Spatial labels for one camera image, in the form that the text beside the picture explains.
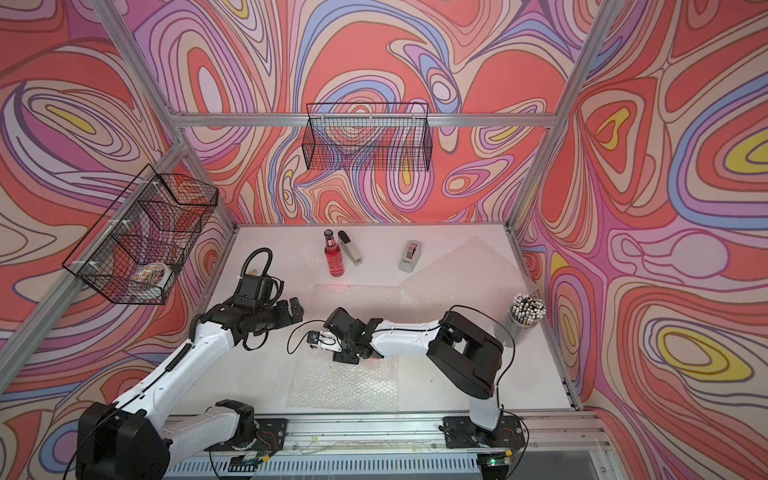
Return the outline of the clear bubble wrap sheet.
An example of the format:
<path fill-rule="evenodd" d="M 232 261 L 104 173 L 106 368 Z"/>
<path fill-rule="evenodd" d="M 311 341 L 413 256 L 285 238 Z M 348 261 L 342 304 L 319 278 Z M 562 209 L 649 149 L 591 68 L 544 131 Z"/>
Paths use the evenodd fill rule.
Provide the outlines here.
<path fill-rule="evenodd" d="M 377 322 L 401 307 L 397 286 L 317 284 L 309 313 L 321 323 L 298 349 L 286 401 L 290 409 L 396 412 L 399 359 L 372 348 Z"/>

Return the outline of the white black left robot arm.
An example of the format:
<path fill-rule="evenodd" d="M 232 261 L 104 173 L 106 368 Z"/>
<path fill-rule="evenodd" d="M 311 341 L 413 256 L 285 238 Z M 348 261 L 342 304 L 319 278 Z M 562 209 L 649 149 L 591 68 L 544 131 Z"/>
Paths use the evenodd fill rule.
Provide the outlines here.
<path fill-rule="evenodd" d="M 225 399 L 175 426 L 166 421 L 204 373 L 247 338 L 298 324 L 297 298 L 238 306 L 233 298 L 193 323 L 189 338 L 143 380 L 109 404 L 80 416 L 69 463 L 78 479 L 160 479 L 181 461 L 215 445 L 247 450 L 258 441 L 252 406 Z"/>

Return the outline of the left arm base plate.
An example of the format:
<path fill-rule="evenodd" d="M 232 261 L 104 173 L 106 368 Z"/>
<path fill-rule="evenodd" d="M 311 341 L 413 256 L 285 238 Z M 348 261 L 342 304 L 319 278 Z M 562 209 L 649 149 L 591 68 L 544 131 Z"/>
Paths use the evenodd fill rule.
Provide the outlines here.
<path fill-rule="evenodd" d="M 287 418 L 257 417 L 253 420 L 253 426 L 238 428 L 233 439 L 214 443 L 207 447 L 206 451 L 253 451 L 274 454 L 284 447 L 287 426 Z"/>

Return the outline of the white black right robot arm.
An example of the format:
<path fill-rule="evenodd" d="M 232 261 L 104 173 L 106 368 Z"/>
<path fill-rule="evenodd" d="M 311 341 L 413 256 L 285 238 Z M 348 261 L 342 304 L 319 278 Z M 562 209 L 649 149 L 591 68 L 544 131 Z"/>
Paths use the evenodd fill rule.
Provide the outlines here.
<path fill-rule="evenodd" d="M 350 365 L 369 358 L 425 357 L 468 396 L 474 426 L 486 432 L 499 426 L 496 390 L 504 346 L 455 307 L 438 320 L 411 324 L 383 318 L 364 322 L 339 307 L 307 343 L 332 352 L 335 362 Z"/>

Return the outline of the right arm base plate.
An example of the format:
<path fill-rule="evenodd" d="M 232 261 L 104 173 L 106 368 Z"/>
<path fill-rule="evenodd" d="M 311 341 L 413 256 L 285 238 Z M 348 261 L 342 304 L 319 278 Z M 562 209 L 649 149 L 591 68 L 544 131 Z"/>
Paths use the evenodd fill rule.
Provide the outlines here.
<path fill-rule="evenodd" d="M 502 414 L 494 430 L 475 425 L 468 416 L 447 416 L 438 429 L 449 449 L 505 448 L 517 451 L 527 444 L 525 427 L 516 415 Z"/>

